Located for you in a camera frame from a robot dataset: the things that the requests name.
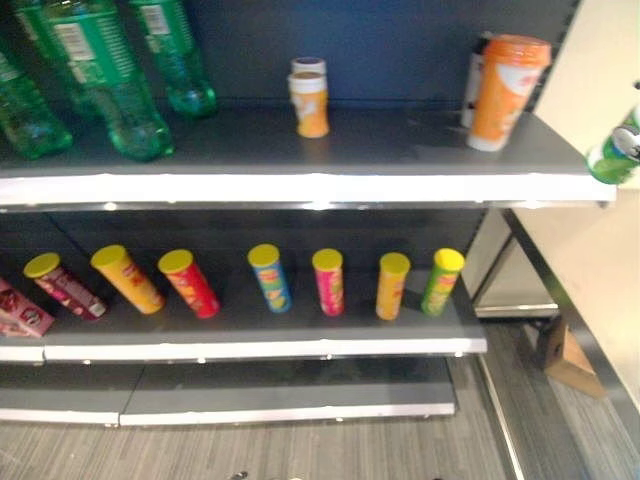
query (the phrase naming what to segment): yellow lid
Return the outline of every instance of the yellow lid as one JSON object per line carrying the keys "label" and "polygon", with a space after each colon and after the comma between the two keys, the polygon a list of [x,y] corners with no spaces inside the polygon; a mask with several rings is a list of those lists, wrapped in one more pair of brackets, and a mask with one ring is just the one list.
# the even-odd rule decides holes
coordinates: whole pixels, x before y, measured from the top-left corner
{"label": "yellow lid", "polygon": [[40,278],[60,265],[60,255],[49,252],[32,258],[24,266],[23,273],[29,278]]}
{"label": "yellow lid", "polygon": [[464,256],[453,248],[441,248],[433,256],[433,261],[443,270],[459,272],[464,267]]}
{"label": "yellow lid", "polygon": [[108,245],[102,247],[91,257],[91,266],[94,268],[107,267],[121,261],[127,255],[122,245]]}
{"label": "yellow lid", "polygon": [[249,250],[249,254],[247,255],[247,259],[253,267],[268,267],[276,263],[279,258],[280,252],[278,251],[278,247],[270,243],[256,245]]}
{"label": "yellow lid", "polygon": [[313,254],[311,263],[316,270],[335,270],[342,266],[342,254],[333,248],[323,248]]}
{"label": "yellow lid", "polygon": [[380,270],[384,272],[406,275],[410,268],[411,262],[402,253],[390,252],[380,257]]}
{"label": "yellow lid", "polygon": [[193,254],[189,250],[180,248],[165,253],[158,261],[158,269],[162,273],[178,273],[193,263]]}

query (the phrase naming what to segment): green plastic bottle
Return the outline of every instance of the green plastic bottle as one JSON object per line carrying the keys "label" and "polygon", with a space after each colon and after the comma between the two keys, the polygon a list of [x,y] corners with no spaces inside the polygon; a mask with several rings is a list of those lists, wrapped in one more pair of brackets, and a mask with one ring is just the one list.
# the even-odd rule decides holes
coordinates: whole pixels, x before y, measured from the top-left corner
{"label": "green plastic bottle", "polygon": [[46,0],[45,15],[116,149],[140,161],[172,153],[169,129],[151,100],[113,0]]}
{"label": "green plastic bottle", "polygon": [[202,68],[182,0],[130,0],[156,66],[167,83],[173,109],[203,117],[216,111],[216,96]]}
{"label": "green plastic bottle", "polygon": [[40,55],[53,67],[76,113],[93,117],[98,114],[86,92],[69,69],[69,57],[44,16],[44,0],[12,0],[13,8],[25,33]]}
{"label": "green plastic bottle", "polygon": [[610,185],[625,182],[640,166],[640,105],[604,142],[586,156],[587,167],[597,180]]}
{"label": "green plastic bottle", "polygon": [[71,146],[71,134],[0,39],[0,125],[22,155],[38,158]]}

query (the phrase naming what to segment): store shelf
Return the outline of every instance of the store shelf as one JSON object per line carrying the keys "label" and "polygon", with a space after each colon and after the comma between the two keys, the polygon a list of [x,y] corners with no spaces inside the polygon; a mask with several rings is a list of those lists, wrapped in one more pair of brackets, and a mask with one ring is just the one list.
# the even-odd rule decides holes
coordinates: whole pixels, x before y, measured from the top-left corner
{"label": "store shelf", "polygon": [[0,360],[13,361],[5,348],[42,346],[47,362],[237,360],[250,358],[327,358],[362,355],[453,355],[485,352],[487,342],[461,282],[439,317],[419,307],[428,272],[409,274],[403,306],[395,322],[375,316],[375,272],[345,275],[346,313],[322,314],[315,279],[309,271],[288,274],[294,298],[287,313],[270,313],[250,272],[232,274],[218,292],[223,308],[198,320],[171,292],[166,307],[143,316],[122,297],[104,320],[83,323],[61,309],[41,339],[0,339]]}
{"label": "store shelf", "polygon": [[149,164],[117,154],[100,125],[38,161],[0,147],[0,208],[308,209],[611,201],[582,156],[531,114],[498,153],[466,147],[457,116],[339,109],[331,133],[304,139],[291,109],[236,108],[197,123],[165,115],[176,153]]}
{"label": "store shelf", "polygon": [[455,413],[443,359],[147,366],[122,425]]}
{"label": "store shelf", "polygon": [[117,425],[142,366],[0,366],[0,420]]}

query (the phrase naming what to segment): cardboard box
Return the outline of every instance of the cardboard box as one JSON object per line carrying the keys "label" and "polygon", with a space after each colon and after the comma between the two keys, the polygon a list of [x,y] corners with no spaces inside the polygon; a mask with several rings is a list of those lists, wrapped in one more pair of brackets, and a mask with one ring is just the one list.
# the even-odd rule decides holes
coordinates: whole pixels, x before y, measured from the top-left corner
{"label": "cardboard box", "polygon": [[549,337],[544,371],[559,382],[592,397],[607,395],[576,337],[563,320],[558,322]]}

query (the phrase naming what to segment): orange cup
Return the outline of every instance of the orange cup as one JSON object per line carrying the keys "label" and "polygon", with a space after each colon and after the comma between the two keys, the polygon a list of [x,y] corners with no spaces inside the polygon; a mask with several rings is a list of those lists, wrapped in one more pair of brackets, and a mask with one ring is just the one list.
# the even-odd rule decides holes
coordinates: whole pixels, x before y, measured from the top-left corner
{"label": "orange cup", "polygon": [[484,75],[467,145],[493,152],[507,143],[542,71],[551,45],[533,37],[497,35],[484,53]]}
{"label": "orange cup", "polygon": [[327,77],[317,72],[298,72],[288,79],[291,103],[298,117],[298,134],[307,138],[324,137],[329,133]]}

